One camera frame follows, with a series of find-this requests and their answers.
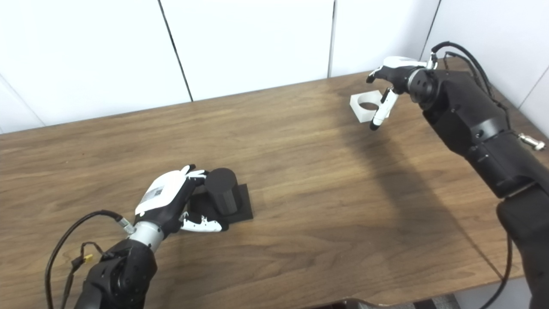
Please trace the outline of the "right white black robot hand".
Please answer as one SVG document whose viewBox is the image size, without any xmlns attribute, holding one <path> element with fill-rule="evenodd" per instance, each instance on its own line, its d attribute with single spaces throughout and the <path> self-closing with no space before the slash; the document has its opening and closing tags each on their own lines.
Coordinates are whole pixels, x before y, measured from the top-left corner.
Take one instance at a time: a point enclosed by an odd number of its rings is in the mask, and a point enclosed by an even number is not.
<svg viewBox="0 0 549 309">
<path fill-rule="evenodd" d="M 429 61 L 417 61 L 413 58 L 390 56 L 383 60 L 383 64 L 374 69 L 367 76 L 365 82 L 372 84 L 376 79 L 389 82 L 389 86 L 380 100 L 380 105 L 370 122 L 370 129 L 376 131 L 383 121 L 390 115 L 398 97 L 408 92 L 408 84 L 419 69 L 429 68 Z"/>
</svg>

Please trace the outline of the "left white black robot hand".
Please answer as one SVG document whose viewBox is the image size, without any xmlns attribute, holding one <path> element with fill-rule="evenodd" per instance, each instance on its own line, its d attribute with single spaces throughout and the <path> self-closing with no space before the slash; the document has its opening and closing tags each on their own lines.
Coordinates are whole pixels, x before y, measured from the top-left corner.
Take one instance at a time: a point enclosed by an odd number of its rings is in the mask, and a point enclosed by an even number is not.
<svg viewBox="0 0 549 309">
<path fill-rule="evenodd" d="M 228 224 L 187 209 L 194 191 L 205 184 L 208 171 L 196 170 L 194 164 L 167 172 L 154 180 L 135 209 L 135 232 L 139 236 L 161 235 L 166 239 L 181 230 L 217 233 Z"/>
</svg>

